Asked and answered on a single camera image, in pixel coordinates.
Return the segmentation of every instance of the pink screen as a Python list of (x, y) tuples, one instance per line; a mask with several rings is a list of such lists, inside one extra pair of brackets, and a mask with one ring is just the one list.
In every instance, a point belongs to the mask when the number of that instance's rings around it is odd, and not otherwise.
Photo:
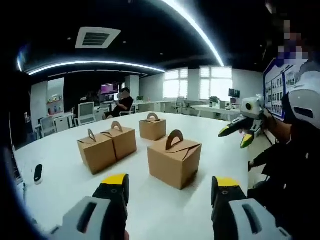
[(118, 92), (116, 84), (101, 85), (101, 94), (114, 94)]

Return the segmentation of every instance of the shelf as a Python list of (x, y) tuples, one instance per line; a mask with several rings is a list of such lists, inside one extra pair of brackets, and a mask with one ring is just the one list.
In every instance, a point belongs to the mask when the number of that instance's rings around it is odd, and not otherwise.
[(50, 117), (54, 116), (54, 115), (57, 115), (57, 114), (62, 114), (64, 113), (63, 111), (57, 111), (55, 112), (54, 114), (49, 114)]
[(49, 104), (55, 104), (55, 103), (58, 103), (58, 102), (62, 102), (62, 99), (57, 100), (57, 101), (47, 102), (47, 105), (49, 105)]

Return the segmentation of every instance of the cardboard box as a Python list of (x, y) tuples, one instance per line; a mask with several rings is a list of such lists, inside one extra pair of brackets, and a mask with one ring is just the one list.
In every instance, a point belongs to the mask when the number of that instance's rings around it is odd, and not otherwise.
[(101, 134), (112, 139), (117, 161), (137, 151), (136, 131), (134, 129), (123, 127), (119, 122), (114, 121), (111, 129), (103, 131)]
[(83, 163), (92, 174), (103, 171), (116, 163), (114, 144), (110, 137), (102, 134), (94, 135), (88, 129), (88, 136), (77, 141)]
[(150, 174), (177, 189), (184, 188), (197, 173), (202, 144), (184, 140), (174, 130), (163, 140), (148, 147)]
[(139, 126), (140, 137), (143, 139), (156, 141), (166, 135), (166, 120), (159, 119), (153, 112), (149, 113), (146, 120), (140, 121)]

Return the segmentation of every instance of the box handle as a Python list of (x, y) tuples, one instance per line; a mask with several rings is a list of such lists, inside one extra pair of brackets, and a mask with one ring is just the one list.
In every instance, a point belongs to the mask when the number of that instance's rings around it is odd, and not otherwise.
[(147, 119), (151, 119), (151, 117), (154, 117), (155, 120), (159, 120), (159, 117), (157, 116), (157, 114), (151, 112), (148, 114), (148, 116), (146, 117)]
[(172, 148), (172, 142), (175, 138), (179, 138), (179, 142), (180, 143), (184, 140), (184, 136), (182, 135), (182, 132), (180, 130), (173, 130), (170, 135), (168, 136), (168, 139), (166, 140), (166, 144), (165, 144), (165, 150), (169, 150), (170, 148)]
[(96, 137), (90, 128), (88, 128), (88, 135), (89, 135), (89, 138), (91, 138), (95, 143), (97, 142)]
[(120, 132), (123, 132), (122, 126), (120, 125), (119, 122), (114, 121), (114, 122), (112, 123), (111, 128), (114, 129), (115, 127), (118, 127), (118, 128), (119, 128), (119, 131), (120, 131)]

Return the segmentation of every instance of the dark hair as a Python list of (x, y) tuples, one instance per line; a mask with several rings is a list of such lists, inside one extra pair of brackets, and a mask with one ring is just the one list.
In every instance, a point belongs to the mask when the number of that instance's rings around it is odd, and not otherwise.
[(127, 88), (127, 87), (122, 88), (122, 89), (120, 90), (120, 92), (121, 92), (121, 93), (123, 93), (124, 91), (126, 91), (126, 92), (130, 93), (130, 89), (129, 89), (129, 88)]

